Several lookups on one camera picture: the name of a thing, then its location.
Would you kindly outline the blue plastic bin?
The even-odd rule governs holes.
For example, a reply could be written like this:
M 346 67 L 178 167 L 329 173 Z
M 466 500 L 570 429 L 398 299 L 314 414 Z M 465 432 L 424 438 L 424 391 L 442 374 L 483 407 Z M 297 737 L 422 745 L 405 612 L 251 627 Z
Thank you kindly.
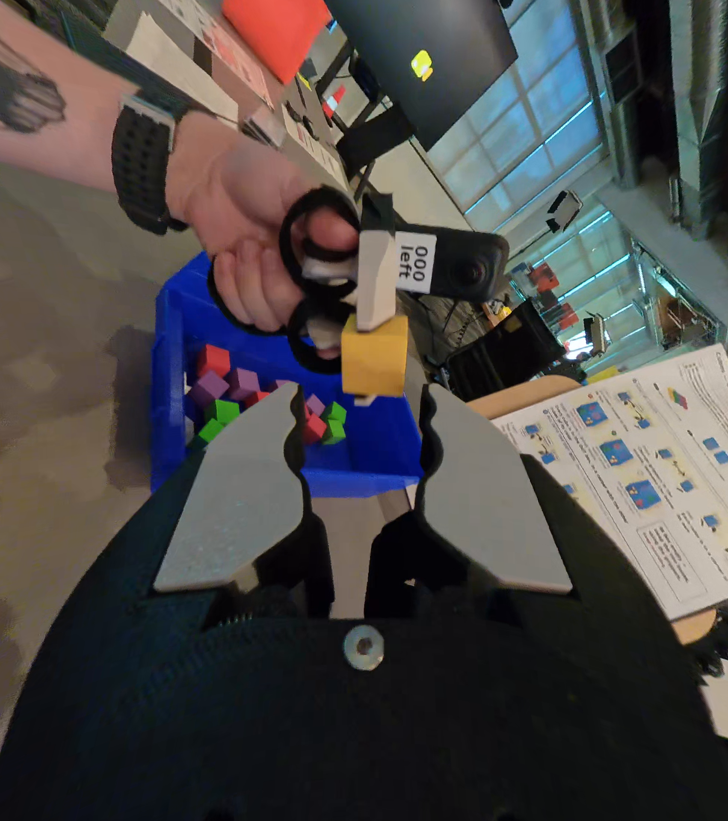
M 187 456 L 191 408 L 186 394 L 197 380 L 200 350 L 211 344 L 230 353 L 232 364 L 256 373 L 262 388 L 276 380 L 302 386 L 325 405 L 347 411 L 345 438 L 337 444 L 305 449 L 303 475 L 313 498 L 369 498 L 415 484 L 421 477 L 421 438 L 404 396 L 354 404 L 341 390 L 339 376 L 317 375 L 293 357 L 285 337 L 247 334 L 230 323 L 211 299 L 205 253 L 190 260 L 155 298 L 151 354 L 151 491 L 180 467 Z

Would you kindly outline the printed instruction sheet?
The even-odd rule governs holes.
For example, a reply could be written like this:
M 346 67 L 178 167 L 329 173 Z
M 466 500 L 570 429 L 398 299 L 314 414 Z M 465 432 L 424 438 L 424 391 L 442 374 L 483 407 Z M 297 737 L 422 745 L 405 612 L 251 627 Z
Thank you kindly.
M 493 421 L 605 529 L 675 620 L 728 601 L 721 344 Z

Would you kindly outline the yellow wooden cube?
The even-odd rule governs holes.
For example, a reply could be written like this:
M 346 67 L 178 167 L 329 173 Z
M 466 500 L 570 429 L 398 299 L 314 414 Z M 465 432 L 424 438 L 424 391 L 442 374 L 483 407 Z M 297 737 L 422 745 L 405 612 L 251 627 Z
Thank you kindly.
M 358 330 L 353 314 L 341 335 L 341 384 L 357 397 L 397 398 L 404 393 L 408 360 L 408 318 L 395 315 L 379 328 Z

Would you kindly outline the black wrist watch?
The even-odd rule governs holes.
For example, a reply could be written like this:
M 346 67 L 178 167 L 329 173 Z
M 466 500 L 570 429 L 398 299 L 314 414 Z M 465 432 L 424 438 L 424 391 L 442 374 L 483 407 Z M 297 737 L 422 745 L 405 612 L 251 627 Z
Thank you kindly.
M 128 219 L 152 234 L 187 230 L 169 210 L 167 170 L 179 123 L 200 109 L 191 98 L 162 89 L 141 88 L 122 98 L 111 141 L 114 189 Z

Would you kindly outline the person's left forearm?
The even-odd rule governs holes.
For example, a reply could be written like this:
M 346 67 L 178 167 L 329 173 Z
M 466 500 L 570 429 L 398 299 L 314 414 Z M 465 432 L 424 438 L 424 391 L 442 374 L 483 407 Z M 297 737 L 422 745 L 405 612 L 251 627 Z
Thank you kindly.
M 135 92 L 0 2 L 0 163 L 113 193 L 112 134 Z

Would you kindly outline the pile of coloured wooden cubes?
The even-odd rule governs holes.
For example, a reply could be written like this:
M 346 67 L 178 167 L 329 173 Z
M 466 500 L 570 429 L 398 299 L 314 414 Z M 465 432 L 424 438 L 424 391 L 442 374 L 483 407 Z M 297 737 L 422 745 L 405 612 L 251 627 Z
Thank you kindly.
M 235 365 L 227 349 L 205 344 L 183 398 L 186 450 L 203 450 L 244 412 L 292 383 L 289 378 L 263 383 L 256 371 Z M 337 446 L 346 440 L 348 412 L 338 401 L 324 402 L 307 391 L 304 404 L 306 445 Z

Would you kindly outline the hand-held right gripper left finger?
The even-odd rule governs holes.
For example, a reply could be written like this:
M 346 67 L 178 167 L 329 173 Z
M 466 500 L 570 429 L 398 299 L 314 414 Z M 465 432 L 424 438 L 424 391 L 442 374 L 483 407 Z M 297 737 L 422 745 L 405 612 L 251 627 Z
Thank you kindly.
M 209 444 L 154 580 L 157 592 L 233 587 L 254 590 L 256 561 L 289 536 L 304 513 L 300 467 L 303 391 L 287 383 L 228 425 Z

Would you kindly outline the red storage bins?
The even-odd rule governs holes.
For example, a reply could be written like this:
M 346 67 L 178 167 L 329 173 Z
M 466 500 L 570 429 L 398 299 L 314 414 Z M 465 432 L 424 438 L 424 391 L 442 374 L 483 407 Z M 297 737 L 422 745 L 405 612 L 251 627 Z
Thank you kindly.
M 559 280 L 550 265 L 535 266 L 529 270 L 527 278 L 535 290 L 536 308 L 547 326 L 554 333 L 571 328 L 577 322 L 577 313 L 563 296 L 558 295 Z

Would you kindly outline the white paper sheet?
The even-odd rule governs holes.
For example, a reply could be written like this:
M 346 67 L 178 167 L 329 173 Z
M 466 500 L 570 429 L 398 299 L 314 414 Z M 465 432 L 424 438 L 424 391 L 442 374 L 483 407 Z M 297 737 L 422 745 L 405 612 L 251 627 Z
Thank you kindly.
M 223 123 L 238 128 L 237 103 L 185 55 L 147 12 L 141 12 L 125 53 L 190 96 Z

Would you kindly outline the studio light panel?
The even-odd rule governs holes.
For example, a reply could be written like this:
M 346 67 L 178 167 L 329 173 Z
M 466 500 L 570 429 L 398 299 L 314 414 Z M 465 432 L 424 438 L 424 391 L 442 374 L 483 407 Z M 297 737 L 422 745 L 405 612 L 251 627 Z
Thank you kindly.
M 549 206 L 545 225 L 550 233 L 565 231 L 583 208 L 583 200 L 573 190 L 561 190 Z

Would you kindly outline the black monitor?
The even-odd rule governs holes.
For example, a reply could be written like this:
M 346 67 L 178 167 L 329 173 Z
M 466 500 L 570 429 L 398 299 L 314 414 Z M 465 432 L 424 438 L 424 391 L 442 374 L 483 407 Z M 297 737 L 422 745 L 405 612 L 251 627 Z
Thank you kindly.
M 429 150 L 495 81 L 518 51 L 495 1 L 328 1 L 332 17 L 379 87 L 399 105 Z M 426 49 L 433 73 L 421 82 L 411 59 Z

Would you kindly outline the person's left hand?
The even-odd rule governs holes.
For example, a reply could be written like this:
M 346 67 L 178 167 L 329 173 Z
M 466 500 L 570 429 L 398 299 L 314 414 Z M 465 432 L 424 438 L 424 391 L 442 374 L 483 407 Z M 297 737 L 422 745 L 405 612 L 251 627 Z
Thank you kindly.
M 216 293 L 238 323 L 273 333 L 303 298 L 281 259 L 278 235 L 288 211 L 317 187 L 281 153 L 220 120 L 193 112 L 180 123 L 166 202 L 213 262 Z

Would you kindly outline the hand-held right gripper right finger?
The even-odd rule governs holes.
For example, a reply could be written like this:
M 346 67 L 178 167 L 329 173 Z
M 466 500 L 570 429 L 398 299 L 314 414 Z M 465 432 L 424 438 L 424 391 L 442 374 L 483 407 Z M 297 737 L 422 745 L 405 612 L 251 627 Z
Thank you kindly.
M 439 384 L 425 386 L 419 421 L 421 527 L 467 561 L 470 580 L 569 593 L 570 577 L 515 446 Z

